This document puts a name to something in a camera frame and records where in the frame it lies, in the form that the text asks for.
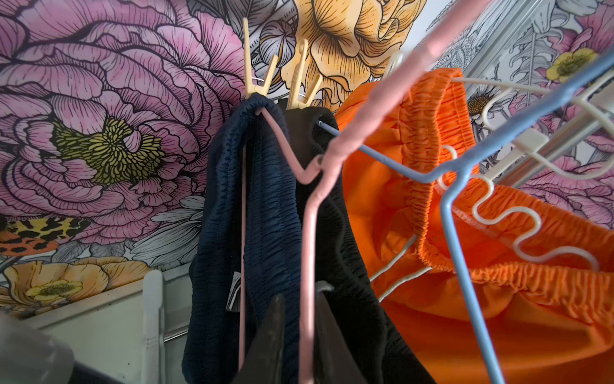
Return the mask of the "pink hanger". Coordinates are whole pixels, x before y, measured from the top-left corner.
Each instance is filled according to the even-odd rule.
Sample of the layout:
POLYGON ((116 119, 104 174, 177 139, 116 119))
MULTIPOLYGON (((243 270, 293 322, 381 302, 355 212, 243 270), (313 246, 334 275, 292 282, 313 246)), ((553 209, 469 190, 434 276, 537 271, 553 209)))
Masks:
POLYGON ((364 107, 339 136, 333 139, 324 155, 319 155, 302 167, 273 118, 265 110, 260 113, 276 135, 281 151, 295 178, 309 184, 316 177, 321 181, 310 195, 305 208, 302 228, 301 289, 300 289, 300 383, 313 383, 313 348, 315 338, 315 246, 318 210, 329 195, 345 160, 357 151, 378 128, 385 115, 393 109, 406 91, 427 71, 442 52, 470 23, 478 18, 489 1, 456 1, 426 37, 405 57, 397 68, 375 86, 364 107))

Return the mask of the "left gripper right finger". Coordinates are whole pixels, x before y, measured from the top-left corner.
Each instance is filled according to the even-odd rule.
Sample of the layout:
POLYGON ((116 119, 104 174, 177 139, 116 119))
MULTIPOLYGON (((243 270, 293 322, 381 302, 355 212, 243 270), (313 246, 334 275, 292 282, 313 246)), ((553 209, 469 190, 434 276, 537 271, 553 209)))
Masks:
POLYGON ((314 341, 316 383, 366 383, 323 293, 318 293, 316 297, 314 341))

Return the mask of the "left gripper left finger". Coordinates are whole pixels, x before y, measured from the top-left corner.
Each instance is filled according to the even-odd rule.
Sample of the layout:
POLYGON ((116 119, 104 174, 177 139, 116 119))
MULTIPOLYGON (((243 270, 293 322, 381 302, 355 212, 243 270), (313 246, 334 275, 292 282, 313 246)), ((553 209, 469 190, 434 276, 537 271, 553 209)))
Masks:
POLYGON ((232 384, 278 384, 282 382, 286 329, 286 301, 274 296, 250 345, 242 368, 232 384))

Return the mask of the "navy blue shorts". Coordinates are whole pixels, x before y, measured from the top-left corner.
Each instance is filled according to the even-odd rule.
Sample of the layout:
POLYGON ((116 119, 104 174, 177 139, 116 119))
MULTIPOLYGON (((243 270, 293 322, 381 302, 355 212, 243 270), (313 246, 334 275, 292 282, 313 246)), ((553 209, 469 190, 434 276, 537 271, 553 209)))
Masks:
POLYGON ((261 95, 242 102, 209 147, 198 252, 190 266, 190 328, 182 372, 189 383, 229 383, 238 369, 240 315, 227 309, 233 276, 246 276, 246 335, 252 338, 270 300, 286 299, 283 380, 299 365, 302 224, 289 164, 260 109, 284 126, 261 95))

